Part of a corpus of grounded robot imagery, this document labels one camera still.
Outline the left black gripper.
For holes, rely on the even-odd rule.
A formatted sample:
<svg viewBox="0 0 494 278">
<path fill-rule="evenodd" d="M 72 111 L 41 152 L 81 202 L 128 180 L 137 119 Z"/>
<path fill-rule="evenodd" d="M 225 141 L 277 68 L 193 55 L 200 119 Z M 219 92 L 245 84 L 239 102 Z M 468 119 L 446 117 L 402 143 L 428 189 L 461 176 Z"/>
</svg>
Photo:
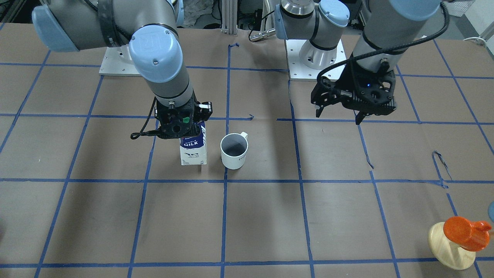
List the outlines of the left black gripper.
<svg viewBox="0 0 494 278">
<path fill-rule="evenodd" d="M 341 103 L 345 108 L 356 110 L 356 125 L 369 115 L 389 115 L 397 109 L 394 99 L 396 77 L 386 58 L 378 62 L 377 72 L 368 71 L 356 61 L 343 66 L 335 82 L 322 77 L 311 91 L 311 103 L 315 105 L 316 118 L 329 105 Z"/>
</svg>

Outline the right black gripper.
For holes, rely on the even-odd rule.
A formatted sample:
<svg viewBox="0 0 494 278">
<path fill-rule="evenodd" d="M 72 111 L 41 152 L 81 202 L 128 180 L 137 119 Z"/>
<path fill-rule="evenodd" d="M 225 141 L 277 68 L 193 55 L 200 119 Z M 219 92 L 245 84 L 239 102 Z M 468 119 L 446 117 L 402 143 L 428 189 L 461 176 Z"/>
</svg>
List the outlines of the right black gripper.
<svg viewBox="0 0 494 278">
<path fill-rule="evenodd" d="M 212 103 L 198 102 L 196 97 L 191 97 L 182 106 L 171 102 L 165 106 L 158 102 L 155 118 L 159 120 L 160 127 L 154 130 L 154 135 L 161 139 L 197 137 L 201 133 L 200 123 L 208 121 L 211 114 Z"/>
</svg>

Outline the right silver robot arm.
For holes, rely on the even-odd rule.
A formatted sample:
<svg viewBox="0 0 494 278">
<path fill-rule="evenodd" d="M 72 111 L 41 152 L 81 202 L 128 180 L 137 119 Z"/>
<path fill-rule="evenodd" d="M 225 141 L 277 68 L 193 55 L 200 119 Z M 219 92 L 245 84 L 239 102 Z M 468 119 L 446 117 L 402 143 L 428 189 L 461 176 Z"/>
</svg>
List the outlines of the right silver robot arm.
<svg viewBox="0 0 494 278">
<path fill-rule="evenodd" d="M 178 139 L 196 137 L 212 114 L 198 102 L 179 44 L 181 0 L 42 0 L 31 17 L 41 41 L 55 52 L 128 46 L 131 61 L 155 97 L 151 112 L 159 128 L 131 134 Z"/>
</svg>

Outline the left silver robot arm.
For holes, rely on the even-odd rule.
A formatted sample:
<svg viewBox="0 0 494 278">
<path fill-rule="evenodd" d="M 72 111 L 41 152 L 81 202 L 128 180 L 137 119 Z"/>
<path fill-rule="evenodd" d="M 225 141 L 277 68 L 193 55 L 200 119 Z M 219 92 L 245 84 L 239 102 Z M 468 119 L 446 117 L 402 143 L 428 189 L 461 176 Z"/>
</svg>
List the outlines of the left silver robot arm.
<svg viewBox="0 0 494 278">
<path fill-rule="evenodd" d="M 334 52 L 348 25 L 346 5 L 339 0 L 282 0 L 274 8 L 277 37 L 305 40 L 304 63 L 320 70 L 310 98 L 316 117 L 337 103 L 357 111 L 357 125 L 366 116 L 394 112 L 394 67 L 409 47 L 439 37 L 450 23 L 441 0 L 367 0 L 365 8 L 370 15 L 350 57 L 317 67 L 314 59 Z"/>
</svg>

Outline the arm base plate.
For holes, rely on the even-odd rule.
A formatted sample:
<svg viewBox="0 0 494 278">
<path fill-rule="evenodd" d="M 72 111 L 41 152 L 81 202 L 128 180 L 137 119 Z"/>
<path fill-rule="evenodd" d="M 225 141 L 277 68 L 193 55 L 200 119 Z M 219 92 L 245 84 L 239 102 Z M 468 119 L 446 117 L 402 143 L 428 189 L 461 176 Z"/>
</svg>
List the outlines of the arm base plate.
<svg viewBox="0 0 494 278">
<path fill-rule="evenodd" d="M 102 76 L 140 77 L 130 56 L 129 45 L 107 47 L 99 74 Z"/>
<path fill-rule="evenodd" d="M 307 39 L 289 39 L 285 45 L 291 81 L 316 81 L 319 72 L 347 58 L 341 40 L 330 51 L 316 49 Z"/>
</svg>

